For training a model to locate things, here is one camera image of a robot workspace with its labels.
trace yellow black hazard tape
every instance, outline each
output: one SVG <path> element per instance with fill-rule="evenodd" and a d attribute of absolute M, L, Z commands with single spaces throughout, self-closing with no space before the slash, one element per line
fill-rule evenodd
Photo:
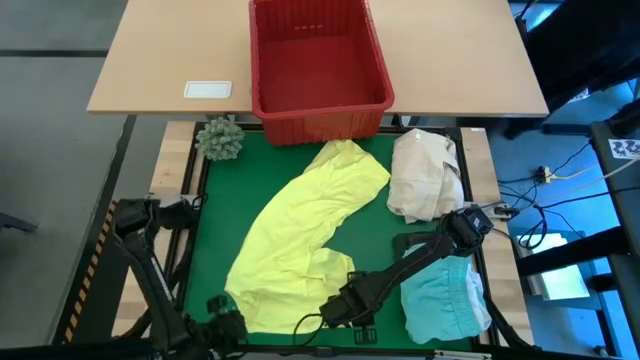
<path fill-rule="evenodd" d="M 89 289 L 91 288 L 91 279 L 93 279 L 93 275 L 96 273 L 96 269 L 98 268 L 100 255 L 102 254 L 104 243 L 107 240 L 107 234 L 109 233 L 109 228 L 111 227 L 111 221 L 113 219 L 113 214 L 116 210 L 117 204 L 117 201 L 112 201 L 109 205 L 109 210 L 107 210 L 107 216 L 105 217 L 104 223 L 102 224 L 102 230 L 100 231 L 100 235 L 98 235 L 96 248 L 93 251 L 93 255 L 91 256 L 91 262 L 89 263 L 87 272 L 85 273 L 84 279 L 82 280 L 82 286 L 80 287 L 80 292 L 78 293 L 76 303 L 73 306 L 73 312 L 71 313 L 69 324 L 67 325 L 67 329 L 64 332 L 64 338 L 62 339 L 63 344 L 69 344 L 73 340 L 73 332 L 78 326 L 78 319 L 80 318 L 80 314 L 82 314 L 82 307 L 84 306 L 84 302 L 87 299 L 87 294 L 89 293 Z"/>

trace power adapter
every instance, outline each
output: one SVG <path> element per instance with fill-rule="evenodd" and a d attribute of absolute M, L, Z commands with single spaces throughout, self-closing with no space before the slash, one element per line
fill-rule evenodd
<path fill-rule="evenodd" d="M 549 184 L 551 183 L 551 172 L 548 166 L 538 166 L 538 168 L 533 172 L 533 181 L 537 184 Z"/>

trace wooden table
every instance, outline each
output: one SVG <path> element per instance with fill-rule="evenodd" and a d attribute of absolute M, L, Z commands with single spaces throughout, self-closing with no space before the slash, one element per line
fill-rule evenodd
<path fill-rule="evenodd" d="M 548 113 L 506 0 L 369 0 L 396 95 L 389 113 Z M 130 0 L 89 102 L 95 114 L 247 113 L 247 0 Z M 233 83 L 187 99 L 187 81 Z"/>
<path fill-rule="evenodd" d="M 151 193 L 157 196 L 180 194 L 194 126 L 192 122 L 168 123 L 149 189 Z M 484 129 L 464 128 L 462 139 L 474 201 L 492 203 L 500 200 L 489 142 Z M 191 179 L 190 193 L 195 193 L 201 162 L 202 157 L 198 156 L 194 166 L 195 173 Z M 495 221 L 494 225 L 498 229 L 508 231 L 504 222 Z M 156 255 L 161 264 L 165 262 L 168 245 L 169 231 L 161 230 L 156 238 Z M 485 237 L 483 253 L 493 301 L 518 334 L 525 341 L 533 343 L 511 244 L 501 235 L 491 232 Z M 145 308 L 146 304 L 140 288 L 129 271 L 112 335 L 121 335 L 128 330 Z"/>

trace green succulent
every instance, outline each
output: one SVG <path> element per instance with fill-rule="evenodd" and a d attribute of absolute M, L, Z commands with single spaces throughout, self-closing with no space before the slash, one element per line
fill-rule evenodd
<path fill-rule="evenodd" d="M 200 149 L 211 161 L 235 159 L 242 149 L 242 139 L 244 133 L 238 125 L 219 117 L 198 132 L 196 149 Z"/>

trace red plastic basket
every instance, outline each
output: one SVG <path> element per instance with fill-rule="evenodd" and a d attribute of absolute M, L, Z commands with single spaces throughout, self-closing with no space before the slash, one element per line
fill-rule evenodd
<path fill-rule="evenodd" d="M 273 145 L 374 136 L 394 100 L 365 0 L 251 0 L 252 107 Z"/>

